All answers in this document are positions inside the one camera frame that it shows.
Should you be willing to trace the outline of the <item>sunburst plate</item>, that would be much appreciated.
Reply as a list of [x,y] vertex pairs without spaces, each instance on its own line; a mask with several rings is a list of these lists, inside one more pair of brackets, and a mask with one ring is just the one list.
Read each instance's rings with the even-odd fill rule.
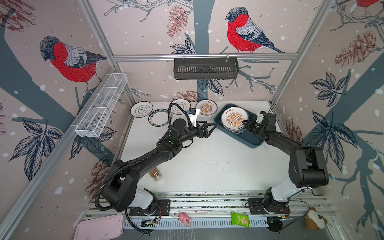
[[240,107],[227,108],[221,115],[223,126],[232,132],[239,132],[245,129],[243,121],[247,121],[248,119],[248,112]]
[[196,109],[200,110],[200,115],[211,116],[216,113],[218,106],[214,101],[211,100],[201,100],[197,102]]

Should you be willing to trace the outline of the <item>dark teal plastic bin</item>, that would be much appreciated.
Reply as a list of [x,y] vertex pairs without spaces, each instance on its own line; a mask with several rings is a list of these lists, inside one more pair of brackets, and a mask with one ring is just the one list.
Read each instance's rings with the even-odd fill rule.
[[221,121],[221,116],[225,112],[226,109],[231,107],[238,107],[235,104],[229,103],[222,107],[222,109],[216,114],[214,118],[215,124],[217,124],[217,129],[221,130],[223,133],[227,134],[231,138],[241,142],[242,144],[248,146],[249,148],[255,149],[258,146],[260,146],[264,140],[261,135],[254,135],[252,132],[250,132],[248,129],[245,129],[242,133],[233,133],[229,130],[227,130]]

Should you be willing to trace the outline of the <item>small green rim plate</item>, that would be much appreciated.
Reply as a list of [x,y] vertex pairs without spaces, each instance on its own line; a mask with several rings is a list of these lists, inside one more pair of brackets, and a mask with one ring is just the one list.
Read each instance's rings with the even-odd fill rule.
[[153,127],[163,127],[169,124],[169,111],[167,109],[156,109],[148,116],[148,122]]

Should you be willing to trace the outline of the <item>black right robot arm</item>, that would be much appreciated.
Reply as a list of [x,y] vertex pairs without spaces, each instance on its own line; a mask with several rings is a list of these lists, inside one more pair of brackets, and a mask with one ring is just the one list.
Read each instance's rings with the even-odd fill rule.
[[289,198],[305,189],[315,189],[329,183],[327,162],[320,147],[300,144],[276,130],[276,116],[265,111],[256,118],[243,121],[254,135],[285,154],[289,159],[289,176],[264,195],[264,208],[275,211],[278,205],[287,204]]

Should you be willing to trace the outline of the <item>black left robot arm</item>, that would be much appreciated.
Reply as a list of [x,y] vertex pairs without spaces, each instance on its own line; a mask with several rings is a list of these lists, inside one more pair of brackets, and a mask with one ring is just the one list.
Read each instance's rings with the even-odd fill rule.
[[185,148],[184,142],[192,142],[195,137],[209,138],[216,127],[216,124],[206,121],[197,121],[195,126],[188,127],[184,119],[175,120],[153,150],[136,159],[118,160],[112,164],[95,195],[96,209],[114,209],[120,213],[128,208],[139,208],[145,214],[153,214],[158,199],[147,189],[137,190],[139,180],[158,165],[173,159]]

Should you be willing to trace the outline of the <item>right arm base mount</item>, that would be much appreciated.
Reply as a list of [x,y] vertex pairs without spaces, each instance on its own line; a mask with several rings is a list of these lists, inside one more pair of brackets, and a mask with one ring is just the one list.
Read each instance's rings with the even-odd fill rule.
[[252,215],[290,215],[289,202],[279,202],[270,195],[247,201]]

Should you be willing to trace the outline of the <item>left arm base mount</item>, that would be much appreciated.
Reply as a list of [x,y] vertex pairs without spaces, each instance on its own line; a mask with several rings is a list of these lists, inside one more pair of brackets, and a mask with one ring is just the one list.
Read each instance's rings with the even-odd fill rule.
[[170,208],[170,200],[154,199],[153,202],[146,209],[131,208],[129,211],[129,216],[168,216],[170,214]]

